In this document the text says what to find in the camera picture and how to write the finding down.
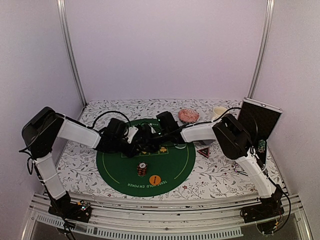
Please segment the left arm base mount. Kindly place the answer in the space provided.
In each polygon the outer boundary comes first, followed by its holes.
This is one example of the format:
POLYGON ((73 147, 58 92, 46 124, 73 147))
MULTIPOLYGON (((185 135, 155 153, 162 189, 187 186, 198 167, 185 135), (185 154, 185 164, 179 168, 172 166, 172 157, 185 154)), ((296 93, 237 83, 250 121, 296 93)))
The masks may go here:
POLYGON ((84 200, 74 203, 68 199, 59 199, 51 202, 48 213, 62 219, 88 223, 91 218, 92 207, 90 202, 84 200))

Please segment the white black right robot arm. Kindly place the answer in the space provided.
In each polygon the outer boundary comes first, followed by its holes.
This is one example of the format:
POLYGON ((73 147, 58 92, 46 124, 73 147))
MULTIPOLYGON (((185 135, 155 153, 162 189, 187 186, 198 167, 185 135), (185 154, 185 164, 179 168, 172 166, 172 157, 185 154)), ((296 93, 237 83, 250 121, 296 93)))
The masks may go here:
POLYGON ((262 218, 269 218, 282 205, 281 198, 285 194, 267 172, 266 153, 259 152, 259 135, 251 136, 232 114, 224 113, 210 122, 183 125, 178 125, 168 111, 158 114, 156 119, 160 125, 159 131, 148 123, 137 126, 132 139, 139 150, 154 152, 166 142, 217 141, 223 154, 239 164, 252 180, 261 201, 258 213, 262 218))

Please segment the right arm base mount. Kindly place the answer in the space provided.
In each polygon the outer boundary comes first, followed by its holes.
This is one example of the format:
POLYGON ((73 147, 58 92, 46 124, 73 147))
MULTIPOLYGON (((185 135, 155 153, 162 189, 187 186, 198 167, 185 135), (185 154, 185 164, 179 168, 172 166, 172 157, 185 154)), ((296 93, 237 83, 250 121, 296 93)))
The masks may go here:
POLYGON ((272 200, 271 198, 261 198, 260 201, 260 204, 243 207, 240 210, 240 216, 245 223, 279 217, 279 220, 273 219, 257 224, 257 229, 260 233, 264 235, 274 234, 285 213, 282 202, 281 200, 272 200))

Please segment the clear green dealer button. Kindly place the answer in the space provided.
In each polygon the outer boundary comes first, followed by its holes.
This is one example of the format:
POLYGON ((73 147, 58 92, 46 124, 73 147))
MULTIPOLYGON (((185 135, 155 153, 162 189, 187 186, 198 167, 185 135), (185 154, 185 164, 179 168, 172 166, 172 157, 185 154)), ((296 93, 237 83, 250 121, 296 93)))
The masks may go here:
POLYGON ((176 149, 182 150, 186 147, 186 144, 177 144, 174 146, 176 149))

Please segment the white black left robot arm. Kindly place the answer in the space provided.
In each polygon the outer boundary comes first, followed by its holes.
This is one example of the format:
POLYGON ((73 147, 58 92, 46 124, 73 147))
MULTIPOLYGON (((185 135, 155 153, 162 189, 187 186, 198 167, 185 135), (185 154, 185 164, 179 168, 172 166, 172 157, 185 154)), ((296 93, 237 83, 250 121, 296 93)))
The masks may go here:
POLYGON ((69 202, 69 194, 53 160, 56 141, 74 142, 97 152, 133 157, 140 150, 132 142, 136 133, 131 123, 117 118, 112 118, 107 126, 97 130, 93 125, 84 125, 46 106, 22 128, 25 147, 19 153, 27 154, 33 160, 39 180, 55 203, 55 209, 63 217, 70 217, 75 211, 74 205, 69 202))

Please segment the orange round blind button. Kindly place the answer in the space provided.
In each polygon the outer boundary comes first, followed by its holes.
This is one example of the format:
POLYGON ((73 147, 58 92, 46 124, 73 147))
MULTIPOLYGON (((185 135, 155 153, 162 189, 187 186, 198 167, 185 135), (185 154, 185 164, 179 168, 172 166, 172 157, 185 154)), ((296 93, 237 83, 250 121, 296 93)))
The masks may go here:
POLYGON ((153 186, 157 186, 161 183, 162 179, 159 175, 152 175, 150 178, 149 178, 149 183, 153 186))

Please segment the red chip stack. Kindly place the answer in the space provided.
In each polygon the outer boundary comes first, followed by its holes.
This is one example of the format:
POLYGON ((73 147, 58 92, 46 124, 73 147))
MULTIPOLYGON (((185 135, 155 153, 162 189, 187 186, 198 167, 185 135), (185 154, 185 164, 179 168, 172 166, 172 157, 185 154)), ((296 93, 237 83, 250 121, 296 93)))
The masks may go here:
POLYGON ((147 163, 145 162, 140 162, 137 165, 137 175, 139 177, 144 177, 147 174, 147 163))

